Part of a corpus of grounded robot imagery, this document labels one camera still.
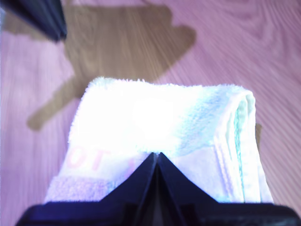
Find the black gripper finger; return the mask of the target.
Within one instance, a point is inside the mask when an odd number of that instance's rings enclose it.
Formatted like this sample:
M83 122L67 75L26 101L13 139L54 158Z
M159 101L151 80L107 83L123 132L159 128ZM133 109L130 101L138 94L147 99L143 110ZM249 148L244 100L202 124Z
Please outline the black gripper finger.
M167 189L174 201L217 202L184 176L184 174L163 153L158 155L158 165L167 185Z
M101 202L140 202L147 193L156 162L156 154L149 154L130 177L104 197Z
M58 42L67 37L67 25L60 0L2 0L0 5L53 41Z

